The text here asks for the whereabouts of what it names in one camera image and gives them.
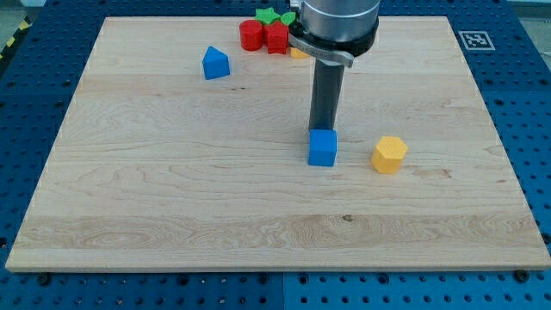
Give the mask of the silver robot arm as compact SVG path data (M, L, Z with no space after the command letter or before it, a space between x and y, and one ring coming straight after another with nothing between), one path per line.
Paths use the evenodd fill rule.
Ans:
M289 43L329 65L353 66L375 41L380 0L296 0Z

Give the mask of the yellow block behind arm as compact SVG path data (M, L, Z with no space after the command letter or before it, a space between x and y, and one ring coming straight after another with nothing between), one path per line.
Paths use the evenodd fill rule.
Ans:
M294 59L307 59L309 58L309 55L307 53L302 52L300 49L296 47L290 47L289 49L289 55L291 58Z

